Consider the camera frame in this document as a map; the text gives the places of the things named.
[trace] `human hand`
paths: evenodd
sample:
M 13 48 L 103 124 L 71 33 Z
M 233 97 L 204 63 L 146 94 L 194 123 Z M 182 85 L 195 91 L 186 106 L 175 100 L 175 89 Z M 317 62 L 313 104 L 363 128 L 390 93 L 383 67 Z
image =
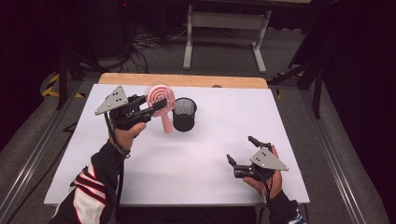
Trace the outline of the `human hand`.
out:
M 273 154 L 278 158 L 276 148 L 272 146 L 271 149 Z M 251 187 L 257 190 L 261 197 L 265 196 L 268 198 L 268 192 L 264 187 L 264 183 L 262 181 L 257 181 L 248 176 L 244 177 L 243 180 L 245 183 L 249 184 Z M 279 170 L 275 170 L 275 173 L 272 175 L 272 177 L 268 178 L 266 182 L 270 189 L 269 199 L 271 200 L 282 190 L 282 174 Z
M 137 137 L 145 128 L 147 124 L 144 122 L 137 123 L 130 130 L 124 131 L 122 129 L 115 129 L 114 135 L 116 137 L 117 143 L 124 151 L 129 151 L 134 142 L 134 138 Z M 110 135 L 110 142 L 114 145 L 114 141 Z

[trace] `metal bracket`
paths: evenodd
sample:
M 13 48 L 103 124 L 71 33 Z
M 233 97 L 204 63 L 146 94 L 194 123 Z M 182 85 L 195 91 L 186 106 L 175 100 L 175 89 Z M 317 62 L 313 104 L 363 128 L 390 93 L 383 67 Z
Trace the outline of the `metal bracket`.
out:
M 268 150 L 267 147 L 261 147 L 260 150 L 250 158 L 250 161 L 265 169 L 289 170 L 289 167 Z
M 128 97 L 122 86 L 118 86 L 111 94 L 107 96 L 105 101 L 95 110 L 95 115 L 103 114 L 109 110 L 113 110 L 128 104 Z

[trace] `wooden table edge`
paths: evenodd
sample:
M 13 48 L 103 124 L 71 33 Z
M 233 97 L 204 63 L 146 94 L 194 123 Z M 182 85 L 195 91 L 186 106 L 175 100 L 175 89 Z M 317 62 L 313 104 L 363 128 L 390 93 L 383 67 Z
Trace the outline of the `wooden table edge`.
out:
M 103 73 L 99 84 L 145 85 L 161 81 L 169 86 L 268 89 L 262 77 L 220 77 L 170 74 Z

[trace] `white board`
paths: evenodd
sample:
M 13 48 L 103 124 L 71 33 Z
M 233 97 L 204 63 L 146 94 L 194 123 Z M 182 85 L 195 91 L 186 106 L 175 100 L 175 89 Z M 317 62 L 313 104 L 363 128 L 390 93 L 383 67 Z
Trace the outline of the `white board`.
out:
M 49 188 L 45 204 L 58 204 L 69 184 L 106 142 L 103 115 L 94 111 L 116 89 L 94 85 L 78 126 Z M 145 94 L 146 86 L 123 86 L 127 96 Z M 253 205 L 257 192 L 234 178 L 230 154 L 238 164 L 250 165 L 259 149 L 253 136 L 276 146 L 289 167 L 282 172 L 283 190 L 291 200 L 309 203 L 304 181 L 290 146 L 273 94 L 265 89 L 172 87 L 176 98 L 191 98 L 198 106 L 195 126 L 186 133 L 163 132 L 161 118 L 153 118 L 135 140 L 125 161 L 121 205 Z

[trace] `mesh pencil cup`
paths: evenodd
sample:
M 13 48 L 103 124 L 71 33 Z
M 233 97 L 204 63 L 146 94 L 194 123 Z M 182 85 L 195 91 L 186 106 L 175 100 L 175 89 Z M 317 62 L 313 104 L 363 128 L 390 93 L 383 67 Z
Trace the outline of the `mesh pencil cup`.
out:
M 195 124 L 197 104 L 189 98 L 178 98 L 173 112 L 173 125 L 180 132 L 188 132 Z

